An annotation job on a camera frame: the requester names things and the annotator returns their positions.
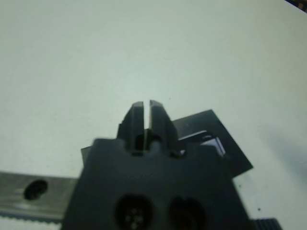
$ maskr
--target black component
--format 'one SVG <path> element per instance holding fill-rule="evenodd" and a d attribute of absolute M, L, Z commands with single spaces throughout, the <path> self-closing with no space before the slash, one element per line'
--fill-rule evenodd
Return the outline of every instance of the black component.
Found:
<path fill-rule="evenodd" d="M 144 148 L 144 106 L 136 102 L 118 127 L 119 139 L 125 140 L 126 149 L 142 154 Z"/>
<path fill-rule="evenodd" d="M 153 114 L 164 113 L 165 110 L 160 110 L 160 107 L 151 106 L 151 117 L 155 118 Z M 204 111 L 199 114 L 187 116 L 179 120 L 175 120 L 172 123 L 174 124 L 176 130 L 178 131 L 179 142 L 176 143 L 176 130 L 172 130 L 169 120 L 158 121 L 158 119 L 169 119 L 167 117 L 157 117 L 152 122 L 156 122 L 158 130 L 147 131 L 147 136 L 151 135 L 151 138 L 148 138 L 146 149 L 148 149 L 148 143 L 152 140 L 162 141 L 165 140 L 162 145 L 168 146 L 167 149 L 174 149 L 175 153 L 185 154 L 188 143 L 198 143 L 204 145 L 212 145 L 217 148 L 218 153 L 224 158 L 225 164 L 227 164 L 228 169 L 231 172 L 232 177 L 238 176 L 247 170 L 253 168 L 249 160 L 246 158 L 240 147 L 233 140 L 231 135 L 228 133 L 222 122 L 215 115 L 212 110 Z M 163 132 L 166 134 L 166 139 L 159 137 L 163 135 Z M 120 135 L 120 130 L 118 131 L 118 138 L 125 139 Z M 90 151 L 90 147 L 84 148 L 81 150 L 83 162 Z"/>
<path fill-rule="evenodd" d="M 161 104 L 151 102 L 151 107 L 151 134 L 143 139 L 148 143 L 144 154 L 133 155 L 141 151 L 136 143 L 142 132 L 131 111 L 119 128 L 118 139 L 95 140 L 62 229 L 129 229 L 122 224 L 122 213 L 132 207 L 132 214 L 147 213 L 149 223 L 142 226 L 137 218 L 132 223 L 125 219 L 132 230 L 174 230 L 180 223 L 194 230 L 254 230 L 216 148 L 190 143 L 185 156 L 177 157 L 174 125 Z"/>
<path fill-rule="evenodd" d="M 126 195 L 116 205 L 115 218 L 120 229 L 148 229 L 153 221 L 153 207 L 148 198 Z"/>
<path fill-rule="evenodd" d="M 254 219 L 252 223 L 255 225 L 256 230 L 282 230 L 277 219 Z"/>
<path fill-rule="evenodd" d="M 24 190 L 26 200 L 37 200 L 48 189 L 48 184 L 44 180 L 37 180 L 30 183 Z"/>
<path fill-rule="evenodd" d="M 168 153 L 177 154 L 177 130 L 162 104 L 156 101 L 150 101 L 149 129 L 147 134 L 147 149 L 149 149 L 153 141 L 159 141 L 162 151 L 167 150 Z"/>
<path fill-rule="evenodd" d="M 202 230 L 207 228 L 206 214 L 201 204 L 192 199 L 176 197 L 169 207 L 169 219 L 174 229 Z"/>
<path fill-rule="evenodd" d="M 185 149 L 186 145 L 191 142 L 201 144 L 208 140 L 216 139 L 218 149 L 224 152 L 223 159 L 232 177 L 253 168 L 240 147 L 212 110 L 187 116 L 175 120 L 173 123 L 177 128 L 180 149 Z"/>

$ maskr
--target circular hole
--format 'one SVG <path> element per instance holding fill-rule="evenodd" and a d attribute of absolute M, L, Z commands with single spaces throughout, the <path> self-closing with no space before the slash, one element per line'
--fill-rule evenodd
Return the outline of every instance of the circular hole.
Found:
<path fill-rule="evenodd" d="M 122 230 L 146 230 L 153 220 L 153 209 L 148 199 L 127 195 L 116 206 L 115 218 Z"/>
<path fill-rule="evenodd" d="M 44 180 L 37 180 L 30 183 L 24 190 L 26 200 L 37 200 L 48 189 L 48 184 Z"/>
<path fill-rule="evenodd" d="M 176 197 L 169 206 L 170 222 L 175 230 L 204 230 L 206 215 L 201 204 L 194 199 Z"/>

